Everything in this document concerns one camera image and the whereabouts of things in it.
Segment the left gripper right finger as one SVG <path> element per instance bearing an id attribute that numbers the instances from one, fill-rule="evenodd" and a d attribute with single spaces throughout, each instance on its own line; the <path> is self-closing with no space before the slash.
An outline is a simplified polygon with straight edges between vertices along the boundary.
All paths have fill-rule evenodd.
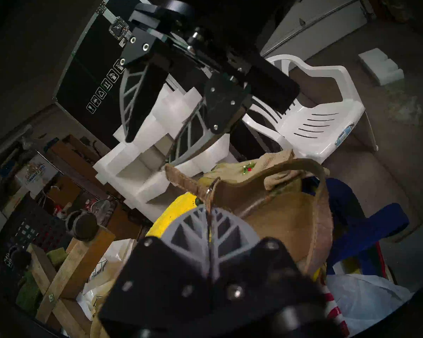
<path id="1" fill-rule="evenodd" d="M 260 238 L 239 217 L 211 210 L 213 315 L 321 315 L 321 293 L 284 244 Z"/>

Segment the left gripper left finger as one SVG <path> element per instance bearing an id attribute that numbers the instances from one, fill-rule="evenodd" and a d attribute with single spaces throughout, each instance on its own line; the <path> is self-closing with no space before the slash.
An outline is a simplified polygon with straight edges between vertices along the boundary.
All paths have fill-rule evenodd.
<path id="1" fill-rule="evenodd" d="M 138 242 L 99 312 L 104 327 L 211 327 L 211 218 L 205 207 Z"/>

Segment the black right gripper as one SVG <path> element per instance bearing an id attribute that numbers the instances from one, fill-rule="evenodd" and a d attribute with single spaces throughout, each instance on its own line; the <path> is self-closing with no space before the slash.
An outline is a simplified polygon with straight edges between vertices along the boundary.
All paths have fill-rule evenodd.
<path id="1" fill-rule="evenodd" d="M 276 18 L 281 20 L 296 1 L 158 0 L 135 6 L 129 22 L 165 35 L 176 32 L 196 60 L 224 72 L 206 82 L 204 96 L 183 122 L 165 164 L 185 163 L 229 133 L 246 114 L 252 95 L 281 114 L 287 112 L 300 87 L 260 51 L 262 35 L 269 28 L 274 32 Z M 170 46 L 149 32 L 135 27 L 130 33 L 119 59 L 124 69 L 119 110 L 127 143 L 135 139 L 168 77 L 170 53 Z"/>

